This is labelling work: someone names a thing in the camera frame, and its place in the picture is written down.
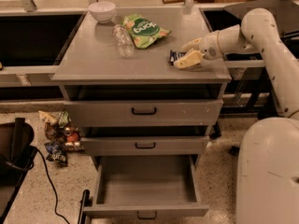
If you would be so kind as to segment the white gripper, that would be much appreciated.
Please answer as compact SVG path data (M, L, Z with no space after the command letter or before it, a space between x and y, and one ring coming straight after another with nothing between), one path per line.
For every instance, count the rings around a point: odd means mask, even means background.
M204 57L207 60L221 58L223 53L219 44L219 33L215 31L184 44L181 47L182 52L175 54L173 65L178 69L185 69L199 64Z

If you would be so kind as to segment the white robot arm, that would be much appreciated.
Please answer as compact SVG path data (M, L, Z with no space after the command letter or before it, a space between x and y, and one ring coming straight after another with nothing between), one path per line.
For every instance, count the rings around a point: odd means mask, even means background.
M178 69L230 53L261 54L281 118L262 119L240 145L236 224L299 224L299 62L281 41L275 17L254 8L242 22L194 39L172 61Z

